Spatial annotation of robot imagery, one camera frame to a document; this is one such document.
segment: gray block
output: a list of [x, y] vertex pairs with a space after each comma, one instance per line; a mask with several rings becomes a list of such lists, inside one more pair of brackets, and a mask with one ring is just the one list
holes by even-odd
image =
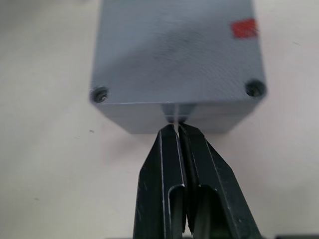
[[104, 0], [90, 98], [129, 132], [227, 132], [266, 94], [250, 0]]

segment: red sticker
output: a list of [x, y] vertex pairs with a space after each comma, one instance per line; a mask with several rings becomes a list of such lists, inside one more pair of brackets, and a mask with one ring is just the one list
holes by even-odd
[[253, 18], [236, 21], [231, 24], [235, 38], [257, 37], [256, 21]]

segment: white table surface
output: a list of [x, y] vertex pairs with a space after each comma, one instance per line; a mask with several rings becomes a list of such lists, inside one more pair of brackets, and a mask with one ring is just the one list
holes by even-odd
[[[98, 0], [0, 1], [0, 238], [132, 236], [155, 135], [88, 102]], [[261, 233], [319, 233], [319, 2], [256, 0], [269, 95], [227, 135]]]

